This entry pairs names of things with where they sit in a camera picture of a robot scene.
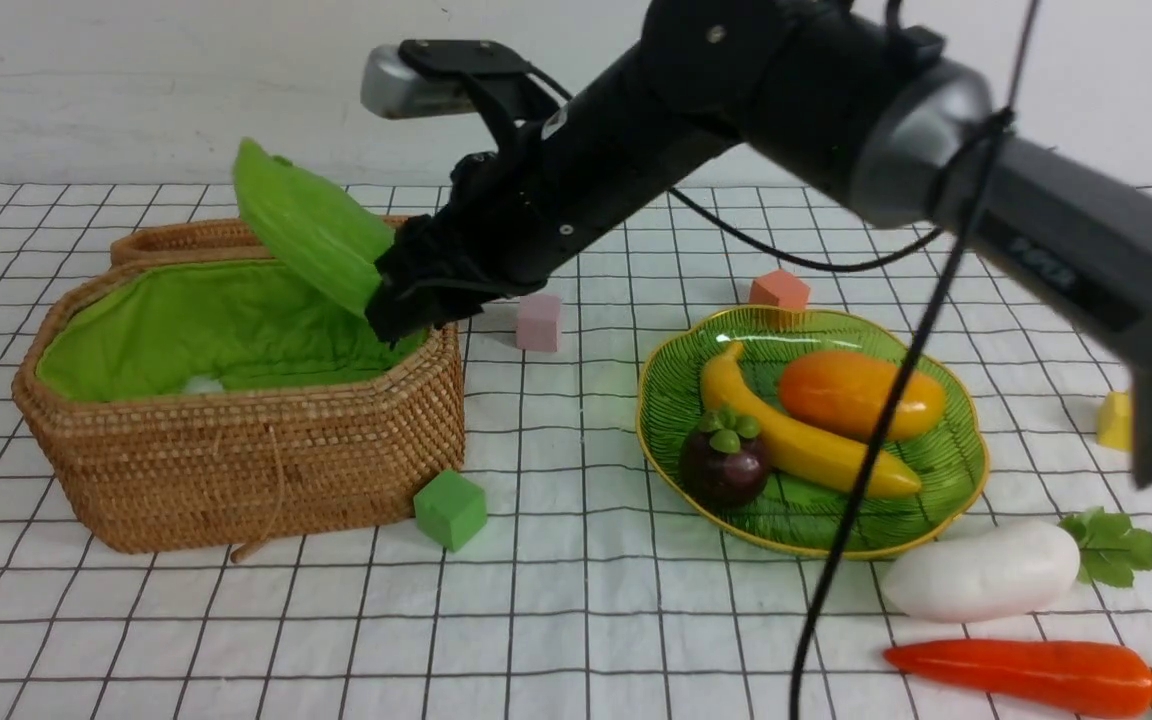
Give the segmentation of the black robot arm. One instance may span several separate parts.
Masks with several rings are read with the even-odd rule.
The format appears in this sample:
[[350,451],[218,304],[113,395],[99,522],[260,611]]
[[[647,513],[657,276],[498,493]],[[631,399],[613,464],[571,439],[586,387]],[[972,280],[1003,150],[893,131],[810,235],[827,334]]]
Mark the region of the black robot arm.
[[538,291],[596,240],[745,143],[879,228],[929,222],[1064,314],[1132,374],[1132,473],[1152,486],[1152,196],[1015,136],[941,36],[844,1],[654,1],[630,50],[559,103],[498,41],[372,50],[378,118],[479,114],[494,152],[378,260],[379,338]]

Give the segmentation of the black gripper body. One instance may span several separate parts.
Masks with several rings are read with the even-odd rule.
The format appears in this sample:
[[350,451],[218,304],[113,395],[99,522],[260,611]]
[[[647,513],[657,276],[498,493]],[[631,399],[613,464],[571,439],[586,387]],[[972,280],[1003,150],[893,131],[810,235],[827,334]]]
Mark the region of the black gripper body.
[[450,179],[448,204],[407,220],[376,260],[381,281],[365,316],[391,344],[480,313],[490,301],[539,291],[577,252],[575,225],[554,214],[538,160],[480,152],[458,161]]

